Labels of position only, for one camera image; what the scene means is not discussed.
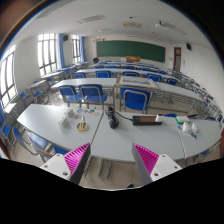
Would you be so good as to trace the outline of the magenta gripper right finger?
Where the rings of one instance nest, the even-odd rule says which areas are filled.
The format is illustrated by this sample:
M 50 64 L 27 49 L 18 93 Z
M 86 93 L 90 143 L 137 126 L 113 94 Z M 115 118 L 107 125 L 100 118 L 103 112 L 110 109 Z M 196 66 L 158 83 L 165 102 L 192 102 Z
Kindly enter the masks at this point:
M 157 155 L 135 143 L 132 144 L 132 155 L 144 185 L 181 170 L 181 167 L 168 155 Z

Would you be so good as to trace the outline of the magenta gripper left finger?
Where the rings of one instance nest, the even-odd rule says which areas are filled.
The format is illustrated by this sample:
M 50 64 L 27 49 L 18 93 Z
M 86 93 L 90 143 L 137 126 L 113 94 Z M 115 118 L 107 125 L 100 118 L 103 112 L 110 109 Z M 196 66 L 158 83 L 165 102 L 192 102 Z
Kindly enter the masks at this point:
M 67 152 L 66 154 L 56 153 L 41 166 L 41 169 L 74 184 L 79 184 L 90 156 L 90 152 L 90 144 L 86 143 Z

